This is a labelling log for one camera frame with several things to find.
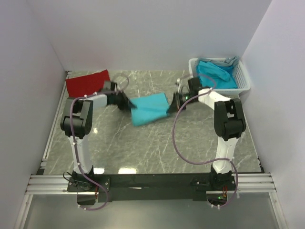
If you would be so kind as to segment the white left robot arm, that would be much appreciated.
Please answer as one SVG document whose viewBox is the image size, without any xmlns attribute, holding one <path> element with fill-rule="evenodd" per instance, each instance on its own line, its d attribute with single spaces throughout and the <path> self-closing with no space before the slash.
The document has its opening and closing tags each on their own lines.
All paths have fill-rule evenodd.
<svg viewBox="0 0 305 229">
<path fill-rule="evenodd" d="M 92 130 L 94 109 L 115 105 L 120 110 L 131 111 L 136 108 L 125 92 L 113 81 L 105 81 L 103 88 L 90 95 L 68 97 L 61 117 L 61 130 L 70 142 L 75 174 L 85 174 L 78 186 L 85 192 L 95 187 L 93 163 L 89 156 L 88 136 Z"/>
</svg>

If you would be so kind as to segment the light blue t-shirt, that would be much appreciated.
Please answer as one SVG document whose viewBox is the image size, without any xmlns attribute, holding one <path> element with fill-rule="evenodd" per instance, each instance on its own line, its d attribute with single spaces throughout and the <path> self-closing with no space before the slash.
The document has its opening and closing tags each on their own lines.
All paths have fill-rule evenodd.
<svg viewBox="0 0 305 229">
<path fill-rule="evenodd" d="M 168 116 L 169 103 L 165 93 L 133 98 L 131 102 L 136 106 L 136 108 L 131 109 L 131 119 L 134 126 L 146 125 Z"/>
</svg>

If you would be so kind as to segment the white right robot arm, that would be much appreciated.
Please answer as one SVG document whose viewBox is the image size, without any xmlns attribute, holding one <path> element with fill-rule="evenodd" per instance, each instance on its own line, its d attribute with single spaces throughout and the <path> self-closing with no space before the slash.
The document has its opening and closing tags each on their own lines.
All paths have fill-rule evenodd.
<svg viewBox="0 0 305 229">
<path fill-rule="evenodd" d="M 216 156 L 212 163 L 211 171 L 214 176 L 209 178 L 209 185 L 214 190 L 220 190 L 225 186 L 226 180 L 222 174 L 232 171 L 231 164 L 234 157 L 236 144 L 242 133 L 246 130 L 246 121 L 242 102 L 239 98 L 225 97 L 214 91 L 216 85 L 212 81 L 212 87 L 201 86 L 198 77 L 188 80 L 189 91 L 183 93 L 182 86 L 178 80 L 177 89 L 173 93 L 173 100 L 167 110 L 167 114 L 178 115 L 188 103 L 200 102 L 213 110 L 214 131 L 218 136 Z"/>
</svg>

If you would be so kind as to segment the white plastic laundry basket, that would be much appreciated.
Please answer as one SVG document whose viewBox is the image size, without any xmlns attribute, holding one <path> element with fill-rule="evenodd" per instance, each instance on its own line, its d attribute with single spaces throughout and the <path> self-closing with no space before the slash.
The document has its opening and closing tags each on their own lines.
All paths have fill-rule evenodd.
<svg viewBox="0 0 305 229">
<path fill-rule="evenodd" d="M 199 62 L 198 58 L 191 58 L 188 62 L 189 73 L 193 77 L 197 76 L 196 66 L 198 62 Z M 236 67 L 236 74 L 234 76 L 234 80 L 238 86 L 237 89 L 214 89 L 214 91 L 223 95 L 239 95 L 244 91 L 250 90 L 251 88 L 250 78 L 241 60 L 239 60 L 238 65 Z"/>
</svg>

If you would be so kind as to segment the grey t-shirt in basket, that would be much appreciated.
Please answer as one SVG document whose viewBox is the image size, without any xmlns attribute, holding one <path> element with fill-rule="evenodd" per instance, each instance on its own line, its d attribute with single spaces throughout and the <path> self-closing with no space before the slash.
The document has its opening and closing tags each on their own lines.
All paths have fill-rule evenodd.
<svg viewBox="0 0 305 229">
<path fill-rule="evenodd" d="M 199 61 L 202 62 L 210 62 L 212 64 L 215 64 L 217 66 L 221 67 L 235 67 L 239 63 L 239 57 L 230 57 L 230 58 L 200 58 Z"/>
</svg>

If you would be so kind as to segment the folded red t-shirt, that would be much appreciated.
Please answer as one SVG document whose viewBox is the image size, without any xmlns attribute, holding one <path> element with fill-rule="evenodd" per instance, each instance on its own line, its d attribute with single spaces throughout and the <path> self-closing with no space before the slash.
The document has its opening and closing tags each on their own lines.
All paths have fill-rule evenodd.
<svg viewBox="0 0 305 229">
<path fill-rule="evenodd" d="M 99 73 L 66 79 L 66 88 L 69 97 L 83 97 L 85 94 L 90 95 L 98 92 L 103 88 L 104 82 L 109 80 L 108 70 L 104 70 Z"/>
</svg>

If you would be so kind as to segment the aluminium frame rail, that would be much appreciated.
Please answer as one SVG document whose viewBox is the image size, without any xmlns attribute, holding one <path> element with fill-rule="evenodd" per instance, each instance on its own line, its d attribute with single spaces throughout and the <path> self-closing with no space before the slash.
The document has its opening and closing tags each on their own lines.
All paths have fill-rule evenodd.
<svg viewBox="0 0 305 229">
<path fill-rule="evenodd" d="M 59 175 L 32 175 L 29 179 L 26 195 L 76 195 L 68 192 L 68 181 Z M 270 193 L 276 187 L 270 174 L 240 174 L 239 193 Z"/>
</svg>

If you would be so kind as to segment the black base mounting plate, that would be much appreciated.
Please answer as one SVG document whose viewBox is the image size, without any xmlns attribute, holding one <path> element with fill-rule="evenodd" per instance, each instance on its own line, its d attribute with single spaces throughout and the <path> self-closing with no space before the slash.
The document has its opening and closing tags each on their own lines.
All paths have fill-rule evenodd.
<svg viewBox="0 0 305 229">
<path fill-rule="evenodd" d="M 67 190 L 79 194 L 97 192 L 99 202 L 174 199 L 206 201 L 208 191 L 233 191 L 236 188 L 232 174 L 220 178 L 209 173 L 95 174 L 92 179 L 100 186 L 81 175 L 73 174 Z"/>
</svg>

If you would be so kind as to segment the blue t-shirt in basket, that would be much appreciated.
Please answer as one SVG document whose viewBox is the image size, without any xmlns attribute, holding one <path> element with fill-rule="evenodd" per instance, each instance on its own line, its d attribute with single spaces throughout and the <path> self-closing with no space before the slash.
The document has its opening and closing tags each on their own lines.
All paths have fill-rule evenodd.
<svg viewBox="0 0 305 229">
<path fill-rule="evenodd" d="M 237 89 L 233 78 L 233 67 L 222 67 L 211 62 L 199 61 L 196 66 L 198 78 L 203 87 L 214 89 Z"/>
</svg>

